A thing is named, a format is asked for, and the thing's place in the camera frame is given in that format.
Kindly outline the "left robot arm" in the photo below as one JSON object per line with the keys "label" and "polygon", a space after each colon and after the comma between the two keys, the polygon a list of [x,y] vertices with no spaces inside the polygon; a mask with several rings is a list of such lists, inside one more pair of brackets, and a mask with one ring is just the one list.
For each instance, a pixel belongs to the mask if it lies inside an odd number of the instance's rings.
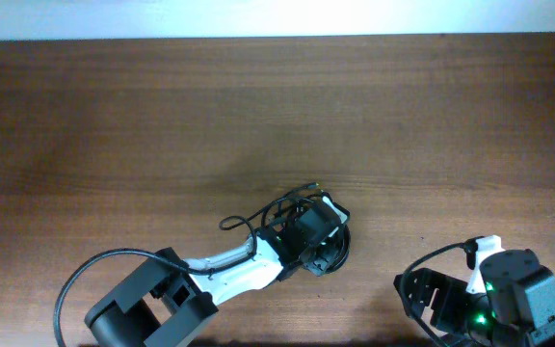
{"label": "left robot arm", "polygon": [[299,269],[317,277],[346,261],[350,213],[326,192],[291,193],[260,212],[246,242],[206,258],[189,258],[190,272],[148,259],[86,314],[101,346],[186,346],[218,306],[240,294],[290,278]]}

